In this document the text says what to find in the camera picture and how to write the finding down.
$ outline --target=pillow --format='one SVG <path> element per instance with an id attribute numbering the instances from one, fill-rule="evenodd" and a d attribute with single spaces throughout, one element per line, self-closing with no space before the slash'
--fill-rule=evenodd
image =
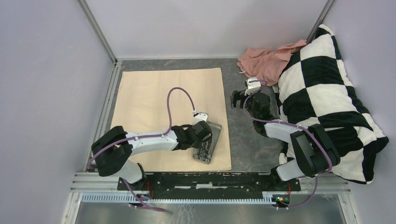
<path id="1" fill-rule="evenodd" d="M 320 25 L 312 43 L 293 54 L 274 91 L 280 119 L 325 128 L 341 157 L 332 169 L 334 174 L 361 184 L 373 181 L 375 156 L 389 140 L 356 97 L 327 26 Z M 289 144 L 279 162 L 292 158 Z"/>

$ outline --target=white wall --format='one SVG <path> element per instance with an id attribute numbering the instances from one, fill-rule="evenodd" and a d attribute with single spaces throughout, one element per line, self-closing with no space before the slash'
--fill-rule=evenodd
<path id="1" fill-rule="evenodd" d="M 76 0 L 0 1 L 0 223 L 60 222 L 111 66 Z"/>
<path id="2" fill-rule="evenodd" d="M 118 58 L 238 57 L 308 37 L 326 0 L 88 0 Z"/>
<path id="3" fill-rule="evenodd" d="M 358 97 L 390 140 L 377 155 L 373 183 L 351 186 L 363 224 L 396 220 L 395 8 L 392 0 L 339 0 L 325 20 Z"/>

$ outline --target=beige cloth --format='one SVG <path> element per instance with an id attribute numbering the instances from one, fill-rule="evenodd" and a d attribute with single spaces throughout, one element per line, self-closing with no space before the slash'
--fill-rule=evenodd
<path id="1" fill-rule="evenodd" d="M 155 151 L 134 155 L 145 171 L 220 171 L 231 169 L 230 142 L 221 69 L 123 72 L 112 127 L 121 125 L 129 132 L 156 132 L 169 126 L 166 97 L 171 88 L 183 87 L 199 112 L 208 121 L 222 125 L 210 164 L 192 158 L 194 149 Z M 172 125 L 191 124 L 192 107 L 180 90 L 170 96 Z"/>

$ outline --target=pink cloth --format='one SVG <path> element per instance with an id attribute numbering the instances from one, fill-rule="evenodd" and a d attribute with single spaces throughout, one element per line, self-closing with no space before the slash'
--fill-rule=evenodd
<path id="1" fill-rule="evenodd" d="M 291 54 L 307 45 L 305 40 L 300 40 L 294 44 L 286 44 L 277 50 L 252 49 L 238 58 L 237 65 L 249 78 L 257 77 L 267 81 L 268 86 L 278 83 L 279 77 L 290 61 Z"/>

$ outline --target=gray floor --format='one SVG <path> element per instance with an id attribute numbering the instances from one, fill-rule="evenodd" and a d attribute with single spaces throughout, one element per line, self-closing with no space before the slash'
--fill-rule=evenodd
<path id="1" fill-rule="evenodd" d="M 293 195 L 291 203 L 306 199 Z M 276 211 L 255 204 L 151 204 L 165 212 L 135 210 L 127 203 L 81 203 L 77 224 L 345 224 L 337 195 L 315 195 L 306 205 Z"/>
<path id="2" fill-rule="evenodd" d="M 257 134 L 253 128 L 252 120 L 247 118 L 241 109 L 231 109 L 229 96 L 231 96 L 234 90 L 245 89 L 243 82 L 247 79 L 245 75 L 238 73 L 240 69 L 236 63 L 237 59 L 123 61 L 121 65 L 121 74 L 123 71 L 221 68 L 224 95 L 226 97 L 232 171 L 269 172 L 271 168 L 278 165 L 278 155 L 282 149 L 282 143 L 279 140 L 265 138 Z M 120 75 L 106 130 L 110 129 L 121 77 Z M 272 89 L 267 87 L 264 88 L 262 92 L 270 95 L 272 104 L 271 112 L 276 115 L 276 103 Z"/>

